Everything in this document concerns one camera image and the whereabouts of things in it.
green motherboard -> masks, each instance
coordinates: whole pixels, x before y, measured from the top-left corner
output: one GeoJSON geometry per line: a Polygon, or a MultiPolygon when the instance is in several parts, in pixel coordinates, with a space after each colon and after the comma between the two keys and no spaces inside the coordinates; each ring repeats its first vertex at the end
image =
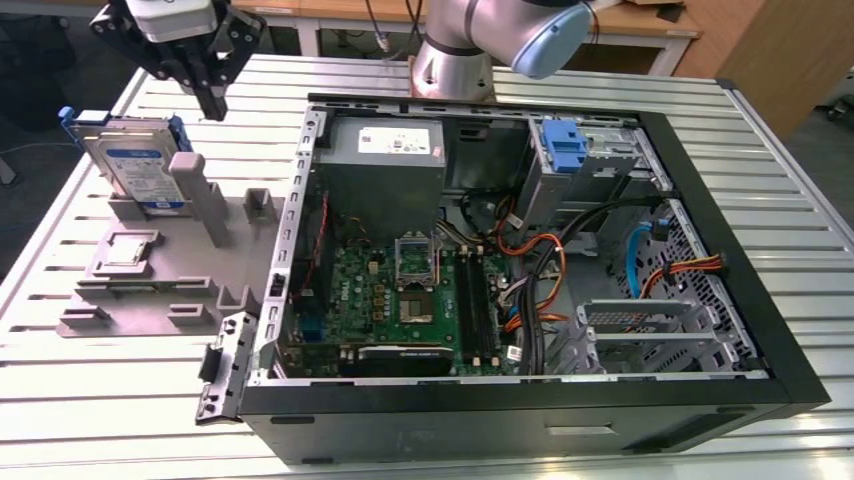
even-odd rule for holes
{"type": "MultiPolygon", "coordinates": [[[[456,352],[453,375],[505,375],[512,366],[501,359],[484,359],[473,364],[462,353],[461,318],[456,282],[454,250],[442,249],[440,255],[410,250],[401,256],[401,272],[429,271],[438,260],[440,275],[436,286],[399,291],[395,283],[395,249],[349,246],[335,253],[331,308],[325,318],[301,316],[303,325],[315,325],[303,348],[306,375],[335,377],[339,372],[331,361],[341,345],[437,346],[456,352]]],[[[506,275],[506,260],[498,255],[484,258],[485,285],[493,285],[506,275]]],[[[490,302],[490,318],[496,307],[490,302]]],[[[498,342],[498,323],[493,321],[498,342]]]]}

cable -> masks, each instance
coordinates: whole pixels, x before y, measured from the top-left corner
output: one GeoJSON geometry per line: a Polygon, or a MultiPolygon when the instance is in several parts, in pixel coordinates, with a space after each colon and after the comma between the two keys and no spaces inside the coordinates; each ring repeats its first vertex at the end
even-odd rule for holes
{"type": "Polygon", "coordinates": [[[330,218],[330,192],[323,194],[323,221],[321,223],[321,230],[318,231],[318,240],[315,241],[315,248],[311,252],[311,264],[309,265],[309,273],[306,274],[306,280],[303,281],[303,286],[297,292],[295,297],[303,293],[303,290],[309,288],[309,284],[311,283],[311,275],[315,271],[315,263],[318,260],[318,255],[321,255],[321,245],[323,244],[323,234],[326,233],[326,224],[330,218]]]}
{"type": "MultiPolygon", "coordinates": [[[[541,322],[566,322],[570,319],[566,315],[560,315],[557,313],[545,313],[540,316],[541,322]]],[[[513,324],[509,322],[505,326],[505,331],[508,333],[514,332],[522,326],[522,321],[517,321],[513,324]]]]}
{"type": "Polygon", "coordinates": [[[406,40],[406,44],[398,49],[395,54],[391,55],[390,57],[383,58],[385,61],[397,60],[401,57],[401,55],[403,55],[403,52],[406,52],[406,50],[410,48],[410,45],[413,43],[413,37],[415,35],[418,35],[418,40],[422,41],[422,32],[418,30],[418,22],[421,21],[421,18],[422,18],[423,6],[425,6],[425,0],[418,0],[418,8],[415,10],[415,16],[413,16],[413,6],[410,5],[410,0],[406,0],[406,8],[410,12],[410,19],[413,20],[413,28],[410,29],[410,36],[406,40]]]}
{"type": "Polygon", "coordinates": [[[522,285],[525,285],[525,282],[528,281],[529,281],[529,277],[525,277],[522,280],[514,283],[510,287],[508,287],[508,289],[505,289],[505,291],[498,294],[498,302],[505,303],[508,301],[508,297],[513,295],[513,292],[516,292],[520,288],[522,288],[522,285]]]}
{"type": "Polygon", "coordinates": [[[362,50],[349,39],[347,39],[347,35],[343,35],[342,32],[339,32],[338,30],[333,30],[333,33],[335,34],[335,36],[339,38],[339,40],[350,47],[353,48],[357,52],[359,52],[362,54],[363,57],[367,58],[369,55],[373,55],[374,53],[379,52],[379,47],[377,47],[374,50],[371,50],[370,52],[362,50]]]}
{"type": "Polygon", "coordinates": [[[10,148],[9,150],[2,151],[0,155],[6,155],[7,153],[18,152],[19,150],[23,150],[26,148],[33,148],[33,147],[75,147],[78,148],[78,145],[75,145],[74,143],[30,143],[27,145],[22,145],[21,147],[10,148]]]}
{"type": "MultiPolygon", "coordinates": [[[[674,275],[690,270],[721,270],[722,268],[724,261],[721,260],[721,255],[713,255],[712,257],[697,258],[694,260],[674,263],[670,266],[669,273],[674,275]]],[[[648,278],[646,283],[644,284],[644,289],[641,289],[641,293],[638,295],[640,298],[648,298],[650,296],[653,288],[662,278],[665,278],[664,267],[656,270],[650,275],[650,278],[648,278]]]]}
{"type": "MultiPolygon", "coordinates": [[[[596,221],[602,215],[608,214],[612,210],[628,206],[649,206],[654,207],[662,202],[661,197],[642,197],[634,199],[625,199],[612,201],[594,207],[593,209],[582,212],[564,228],[558,235],[558,242],[561,246],[566,245],[576,235],[585,229],[585,227],[596,221]]],[[[546,269],[546,265],[554,258],[556,254],[560,254],[561,261],[566,262],[566,255],[564,254],[564,248],[561,250],[549,249],[540,257],[533,274],[529,275],[528,282],[522,291],[520,292],[520,320],[524,328],[524,362],[521,362],[521,372],[528,375],[541,375],[545,371],[545,336],[544,329],[540,321],[534,319],[540,318],[538,306],[536,303],[537,298],[537,278],[546,269]],[[532,354],[526,357],[525,350],[530,349],[532,354]]],[[[552,300],[546,302],[546,307],[552,304],[552,300]]]]}
{"type": "Polygon", "coordinates": [[[641,285],[638,285],[638,240],[644,232],[652,232],[653,227],[642,223],[632,232],[629,237],[629,249],[626,251],[626,283],[629,283],[629,292],[634,298],[641,295],[641,285]]]}
{"type": "Polygon", "coordinates": [[[414,27],[414,30],[415,30],[415,36],[418,37],[418,41],[419,42],[425,41],[422,39],[422,32],[418,29],[418,20],[422,17],[422,6],[423,6],[423,0],[419,0],[418,1],[418,14],[413,14],[413,4],[410,3],[410,0],[406,0],[406,11],[410,13],[410,20],[413,20],[413,27],[414,27]]]}
{"type": "Polygon", "coordinates": [[[477,246],[481,245],[481,240],[477,238],[472,238],[468,235],[465,235],[460,229],[457,228],[457,226],[449,222],[448,220],[437,220],[437,226],[440,227],[440,229],[454,239],[454,241],[457,243],[460,243],[461,245],[469,245],[469,246],[477,246]]]}
{"type": "Polygon", "coordinates": [[[588,10],[590,10],[590,14],[593,15],[592,45],[600,45],[600,15],[597,15],[597,9],[590,6],[588,1],[582,1],[582,5],[588,7],[588,10]]]}
{"type": "Polygon", "coordinates": [[[369,16],[371,17],[371,23],[374,24],[374,35],[377,36],[377,45],[383,50],[383,52],[389,53],[389,38],[383,35],[383,32],[379,31],[379,24],[377,23],[377,17],[374,16],[374,7],[371,6],[371,0],[365,0],[365,5],[369,7],[369,16]]]}

motherboard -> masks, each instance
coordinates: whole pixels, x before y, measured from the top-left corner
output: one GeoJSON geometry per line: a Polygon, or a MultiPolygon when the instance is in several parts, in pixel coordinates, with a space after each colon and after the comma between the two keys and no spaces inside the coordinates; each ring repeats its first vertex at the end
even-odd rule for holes
{"type": "Polygon", "coordinates": [[[395,247],[337,249],[330,308],[298,315],[303,343],[287,349],[289,370],[313,378],[349,376],[347,365],[367,351],[445,357],[449,375],[512,374],[514,364],[497,348],[494,306],[505,257],[403,240],[395,247]]]}

black cable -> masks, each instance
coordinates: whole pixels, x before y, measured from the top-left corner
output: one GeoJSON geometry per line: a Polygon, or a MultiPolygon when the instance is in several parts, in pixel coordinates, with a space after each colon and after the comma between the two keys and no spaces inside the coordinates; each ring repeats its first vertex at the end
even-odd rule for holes
{"type": "Polygon", "coordinates": [[[342,32],[339,32],[338,30],[333,30],[333,33],[350,48],[353,48],[357,52],[362,54],[362,56],[367,57],[369,55],[379,52],[379,46],[370,52],[366,52],[350,40],[347,40],[347,35],[342,34],[342,32]]]}
{"type": "Polygon", "coordinates": [[[492,190],[466,190],[466,193],[464,193],[464,196],[460,199],[460,213],[464,217],[464,221],[466,222],[469,229],[474,233],[476,238],[478,238],[485,243],[489,243],[488,234],[484,233],[484,230],[476,223],[476,219],[469,213],[469,206],[472,205],[472,201],[470,201],[472,197],[490,194],[490,193],[494,193],[494,192],[492,190]]]}
{"type": "Polygon", "coordinates": [[[425,41],[422,39],[422,32],[418,29],[418,20],[422,16],[422,2],[423,0],[418,1],[418,17],[417,17],[415,14],[413,13],[413,4],[410,3],[410,0],[406,0],[406,11],[410,12],[410,20],[413,20],[413,27],[414,27],[415,35],[418,36],[419,42],[425,41]]]}
{"type": "Polygon", "coordinates": [[[410,0],[406,0],[406,4],[407,4],[407,10],[410,10],[410,19],[413,20],[413,28],[410,29],[410,36],[406,40],[406,44],[398,49],[394,55],[383,58],[383,60],[387,60],[387,61],[397,60],[401,57],[401,55],[403,55],[406,50],[410,48],[410,45],[413,44],[413,37],[415,36],[415,34],[418,34],[418,39],[419,40],[422,39],[422,32],[418,30],[418,22],[421,21],[421,18],[422,18],[422,8],[425,6],[425,0],[418,0],[418,8],[415,9],[415,16],[413,16],[413,7],[410,5],[410,0]]]}
{"type": "Polygon", "coordinates": [[[590,10],[590,14],[593,15],[592,44],[598,45],[600,44],[600,15],[597,15],[597,10],[590,6],[590,3],[588,3],[588,1],[582,1],[582,4],[585,5],[585,7],[588,7],[588,10],[590,10]]]}
{"type": "MultiPolygon", "coordinates": [[[[642,197],[630,198],[625,200],[617,200],[592,208],[582,212],[569,223],[569,225],[561,230],[558,238],[561,244],[566,245],[573,237],[585,229],[585,227],[597,220],[602,215],[609,213],[616,208],[621,207],[656,207],[664,201],[662,197],[642,197]]],[[[545,365],[545,335],[544,328],[540,323],[540,312],[537,311],[537,279],[541,273],[546,269],[546,265],[556,257],[556,255],[564,255],[564,252],[558,252],[556,249],[549,249],[540,257],[534,271],[529,275],[529,280],[522,287],[522,295],[520,296],[520,316],[522,320],[524,332],[526,335],[524,349],[532,350],[530,363],[522,365],[522,374],[528,375],[544,375],[546,370],[545,365]]]]}
{"type": "Polygon", "coordinates": [[[371,23],[374,24],[374,32],[377,33],[377,37],[381,38],[383,34],[379,31],[379,24],[377,23],[377,17],[374,16],[374,7],[371,7],[371,0],[365,0],[365,5],[369,7],[369,15],[371,16],[371,23]]]}

blue drive bay latch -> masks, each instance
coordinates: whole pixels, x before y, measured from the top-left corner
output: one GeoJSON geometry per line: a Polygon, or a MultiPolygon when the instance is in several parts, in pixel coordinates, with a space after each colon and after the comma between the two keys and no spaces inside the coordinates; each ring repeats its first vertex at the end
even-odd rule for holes
{"type": "Polygon", "coordinates": [[[588,158],[586,143],[576,122],[544,120],[544,144],[553,158],[556,172],[574,173],[582,168],[588,158]]]}

